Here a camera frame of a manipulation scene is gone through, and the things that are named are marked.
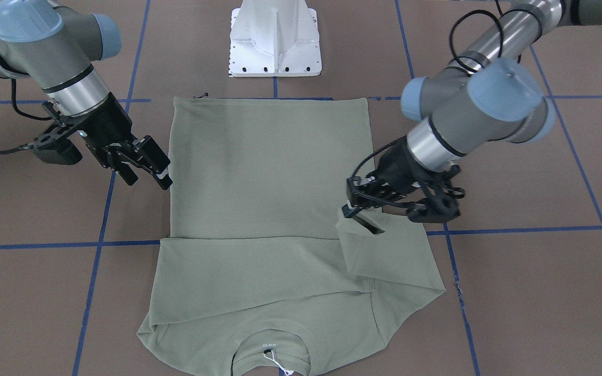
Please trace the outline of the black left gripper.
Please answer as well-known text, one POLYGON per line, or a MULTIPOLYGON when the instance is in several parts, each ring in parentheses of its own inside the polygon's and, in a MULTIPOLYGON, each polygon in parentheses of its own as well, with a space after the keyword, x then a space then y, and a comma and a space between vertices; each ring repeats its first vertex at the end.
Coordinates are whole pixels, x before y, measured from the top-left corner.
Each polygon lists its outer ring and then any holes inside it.
POLYGON ((388 205, 404 207, 412 203, 404 203, 402 200, 414 191, 420 189, 425 196, 430 197, 439 193, 440 189, 437 176, 415 160, 406 138, 397 139, 391 147, 384 150, 371 176, 347 179, 348 199, 342 207, 343 216, 353 217, 361 212, 382 213, 382 205, 373 202, 366 195, 380 202, 387 202, 388 205))

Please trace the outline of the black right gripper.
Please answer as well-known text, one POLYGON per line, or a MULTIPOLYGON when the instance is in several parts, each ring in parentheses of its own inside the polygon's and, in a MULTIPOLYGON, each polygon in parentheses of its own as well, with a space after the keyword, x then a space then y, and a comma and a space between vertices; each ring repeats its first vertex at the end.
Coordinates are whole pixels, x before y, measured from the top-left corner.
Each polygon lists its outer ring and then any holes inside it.
POLYGON ((120 145, 120 148, 131 148, 132 145, 136 163, 155 179, 162 190, 168 190, 173 184, 169 175, 169 157, 152 136, 136 140, 129 115, 112 93, 86 114, 79 130, 86 134, 85 143, 99 164, 112 169, 128 186, 134 185, 138 176, 128 164, 129 158, 111 148, 112 144, 120 145))

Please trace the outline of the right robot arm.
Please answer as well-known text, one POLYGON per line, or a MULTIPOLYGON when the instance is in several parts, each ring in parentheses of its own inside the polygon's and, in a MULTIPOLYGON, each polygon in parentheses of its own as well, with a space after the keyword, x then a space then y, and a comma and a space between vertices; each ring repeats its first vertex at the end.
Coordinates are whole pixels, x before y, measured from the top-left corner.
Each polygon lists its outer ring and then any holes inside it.
POLYGON ((82 154, 70 140, 79 134, 99 164, 134 185, 134 168, 163 190, 172 185, 169 157, 150 136, 132 134, 132 121, 93 62, 119 54, 120 29, 105 14, 81 14, 55 1, 0 1, 0 79, 31 78, 48 96, 50 126, 30 143, 3 150, 30 150, 42 162, 74 165, 82 154))

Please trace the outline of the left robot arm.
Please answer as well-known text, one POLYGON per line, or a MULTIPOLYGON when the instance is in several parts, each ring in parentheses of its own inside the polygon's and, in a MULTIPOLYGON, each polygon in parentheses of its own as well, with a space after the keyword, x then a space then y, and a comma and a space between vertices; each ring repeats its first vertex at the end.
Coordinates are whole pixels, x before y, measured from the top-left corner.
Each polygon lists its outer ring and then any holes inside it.
POLYGON ((457 160, 487 142, 536 141, 554 125, 552 103, 517 59, 554 28, 602 26, 602 1, 513 1, 500 16, 469 12, 477 14, 494 25, 460 53, 449 36, 451 62, 404 87, 401 111, 416 126, 377 151, 374 171, 347 179, 344 217, 384 206, 415 223, 458 217, 465 191, 452 183, 457 160))

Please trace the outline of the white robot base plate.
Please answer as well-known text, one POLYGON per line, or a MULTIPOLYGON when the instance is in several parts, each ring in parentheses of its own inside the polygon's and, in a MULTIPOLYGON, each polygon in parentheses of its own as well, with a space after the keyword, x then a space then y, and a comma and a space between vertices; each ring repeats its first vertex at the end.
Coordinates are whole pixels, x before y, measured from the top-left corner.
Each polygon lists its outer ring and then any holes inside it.
POLYGON ((321 74, 318 15, 306 1, 243 1, 230 21, 232 78, 321 74))

